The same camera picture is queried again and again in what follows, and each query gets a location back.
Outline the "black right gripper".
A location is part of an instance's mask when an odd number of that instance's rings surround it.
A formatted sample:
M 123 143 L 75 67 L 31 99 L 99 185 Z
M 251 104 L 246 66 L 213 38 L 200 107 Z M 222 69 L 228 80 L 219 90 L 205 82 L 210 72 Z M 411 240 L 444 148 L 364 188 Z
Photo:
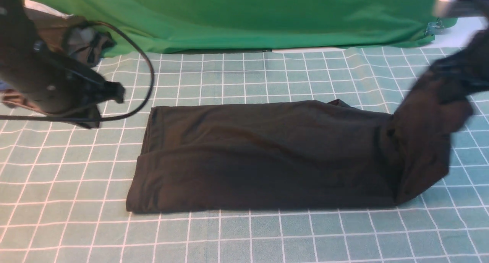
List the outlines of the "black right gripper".
M 440 80 L 437 91 L 440 103 L 451 103 L 489 90 L 489 36 L 480 30 L 469 44 L 430 66 L 434 80 Z

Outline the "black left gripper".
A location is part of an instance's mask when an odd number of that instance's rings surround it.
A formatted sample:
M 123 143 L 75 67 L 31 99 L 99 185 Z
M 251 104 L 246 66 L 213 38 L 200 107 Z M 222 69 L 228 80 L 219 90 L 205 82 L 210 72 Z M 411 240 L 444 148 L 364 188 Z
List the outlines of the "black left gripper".
M 64 56 L 46 58 L 50 82 L 38 98 L 38 107 L 47 115 L 66 118 L 85 129 L 98 129 L 102 116 L 98 104 L 124 102 L 125 89 L 119 82 L 105 80 L 88 66 Z

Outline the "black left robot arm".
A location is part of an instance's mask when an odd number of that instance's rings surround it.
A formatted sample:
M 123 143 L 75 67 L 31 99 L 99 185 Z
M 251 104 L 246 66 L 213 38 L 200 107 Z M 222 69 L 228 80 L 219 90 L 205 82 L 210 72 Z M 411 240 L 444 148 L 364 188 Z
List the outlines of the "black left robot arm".
M 10 86 L 1 102 L 39 113 L 5 120 L 65 122 L 98 128 L 98 105 L 124 102 L 125 89 L 94 67 L 115 42 L 80 16 L 58 17 L 1 0 L 1 80 Z

